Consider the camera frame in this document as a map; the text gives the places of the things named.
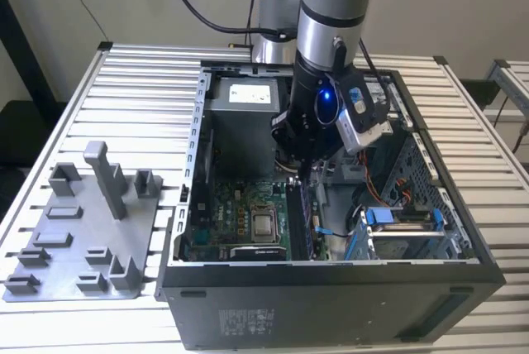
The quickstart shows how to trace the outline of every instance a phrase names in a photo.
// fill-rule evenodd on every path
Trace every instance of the label sticker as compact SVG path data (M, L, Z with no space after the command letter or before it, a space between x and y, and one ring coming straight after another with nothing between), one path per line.
M271 104L268 85L233 84L230 87L230 103Z
M227 309L218 311L223 336L270 335L273 309Z

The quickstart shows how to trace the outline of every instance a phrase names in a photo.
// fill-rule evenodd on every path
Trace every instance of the gray plastic base plate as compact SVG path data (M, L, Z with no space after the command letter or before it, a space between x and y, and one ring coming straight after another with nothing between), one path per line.
M13 294L6 289L3 299L7 302L27 302L135 298L141 290L141 277L145 268L159 195L153 199L139 199L133 179L134 176L126 177L127 189L122 195L126 205L126 216L122 220L115 220L112 217L94 176L83 176L80 181L69 182L74 197L56 197L52 194L27 245L30 253L43 247L50 258L46 262L35 262L36 265L30 266L19 263L13 272L13 281L18 281L19 275L34 275L38 285L35 285L34 289L27 289L28 293ZM162 179L155 176L155 183L159 193ZM73 209L81 207L83 211L80 218L79 213L72 213L74 218L48 219L46 215L52 207ZM112 256L104 253L105 247ZM101 259L88 263L90 253L97 257L99 252ZM111 269L109 260L114 256L117 257L123 271L129 272L130 275L113 275L109 278ZM129 271L126 267L131 259L135 267L131 267L132 270ZM98 275L97 273L101 273L104 278L103 283L100 284L105 287L104 290L97 289L97 282L100 281L88 284L88 289L83 288L89 282L86 279L90 275ZM112 279L126 283L118 284L121 286L118 290ZM123 285L128 285L130 289L124 289Z

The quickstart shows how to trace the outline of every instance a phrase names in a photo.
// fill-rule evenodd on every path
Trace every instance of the power supply label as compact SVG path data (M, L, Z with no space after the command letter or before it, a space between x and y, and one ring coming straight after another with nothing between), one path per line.
M233 84L230 87L230 103L271 104L268 85Z

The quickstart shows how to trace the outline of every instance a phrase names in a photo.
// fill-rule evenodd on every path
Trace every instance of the robotic arm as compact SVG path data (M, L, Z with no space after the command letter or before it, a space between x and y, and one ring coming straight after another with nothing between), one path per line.
M342 146L355 154L382 133L389 101L374 103L350 63L368 1L301 0L290 104L272 121L272 135L301 162L302 179L314 161Z

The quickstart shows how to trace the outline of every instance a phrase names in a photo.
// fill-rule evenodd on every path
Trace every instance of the orange wire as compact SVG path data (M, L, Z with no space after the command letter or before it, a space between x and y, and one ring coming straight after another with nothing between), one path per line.
M367 155L365 154L365 151L360 152L360 163L364 164L365 167L365 182L367 184L367 190L373 196L373 198L377 200L378 203L384 207L388 207L389 205L380 198L377 189L374 187L374 184L371 181L371 176L369 176L369 169L367 167Z

